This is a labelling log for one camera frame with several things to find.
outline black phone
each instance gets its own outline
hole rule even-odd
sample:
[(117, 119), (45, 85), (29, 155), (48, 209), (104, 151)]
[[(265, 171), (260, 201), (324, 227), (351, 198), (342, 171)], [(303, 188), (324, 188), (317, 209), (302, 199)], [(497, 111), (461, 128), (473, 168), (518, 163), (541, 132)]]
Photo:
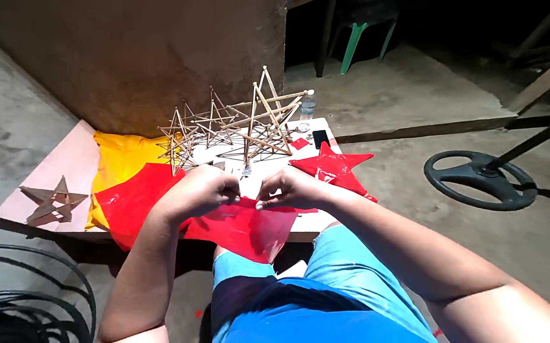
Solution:
[(330, 140), (328, 139), (328, 134), (325, 133), (325, 130), (313, 131), (313, 141), (315, 142), (315, 148), (319, 150), (321, 148), (321, 142), (328, 143), (330, 146)]

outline hand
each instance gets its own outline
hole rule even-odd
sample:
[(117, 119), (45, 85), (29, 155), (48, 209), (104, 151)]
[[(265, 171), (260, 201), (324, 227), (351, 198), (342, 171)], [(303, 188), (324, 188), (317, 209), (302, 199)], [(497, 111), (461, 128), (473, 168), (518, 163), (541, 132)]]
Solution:
[(231, 174), (202, 164), (176, 183), (153, 207), (169, 219), (200, 217), (220, 205), (239, 202), (239, 180)]
[[(278, 189), (281, 194), (271, 195)], [(298, 209), (320, 208), (332, 195), (344, 189), (327, 184), (294, 167), (285, 167), (262, 181), (256, 209), (291, 206)]]

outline black steering wheel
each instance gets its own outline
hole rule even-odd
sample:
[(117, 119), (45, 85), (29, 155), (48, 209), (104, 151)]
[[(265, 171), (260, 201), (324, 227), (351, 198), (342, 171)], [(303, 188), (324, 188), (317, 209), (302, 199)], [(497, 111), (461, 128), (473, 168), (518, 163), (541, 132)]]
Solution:
[[(434, 169), (433, 165), (436, 162), (451, 157), (469, 158), (470, 161), (452, 168)], [(437, 190), (470, 206), (493, 211), (516, 211), (531, 205), (538, 194), (533, 179), (521, 168), (508, 162), (500, 168), (510, 173), (518, 181), (518, 184), (512, 184), (499, 168), (496, 170), (486, 168), (486, 165), (494, 159), (496, 159), (495, 156), (475, 151), (444, 151), (428, 159), (423, 167), (423, 172), (427, 180)], [(483, 191), (496, 197), (501, 203), (470, 198), (454, 191), (444, 182), (466, 185)]]

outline plastic bottle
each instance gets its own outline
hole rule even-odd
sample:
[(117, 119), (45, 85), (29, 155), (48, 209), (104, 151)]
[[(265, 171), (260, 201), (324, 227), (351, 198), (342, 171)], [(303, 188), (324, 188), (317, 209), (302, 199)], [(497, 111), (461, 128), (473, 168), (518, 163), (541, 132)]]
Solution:
[(315, 113), (315, 90), (309, 89), (307, 95), (301, 100), (301, 120), (313, 119)]

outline brown wall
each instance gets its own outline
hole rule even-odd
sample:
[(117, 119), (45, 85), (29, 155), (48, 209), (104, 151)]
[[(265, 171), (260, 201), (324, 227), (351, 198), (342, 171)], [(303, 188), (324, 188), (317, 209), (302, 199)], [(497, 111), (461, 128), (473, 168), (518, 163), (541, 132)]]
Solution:
[(185, 98), (283, 88), (285, 0), (0, 0), (0, 46), (98, 130), (159, 136)]

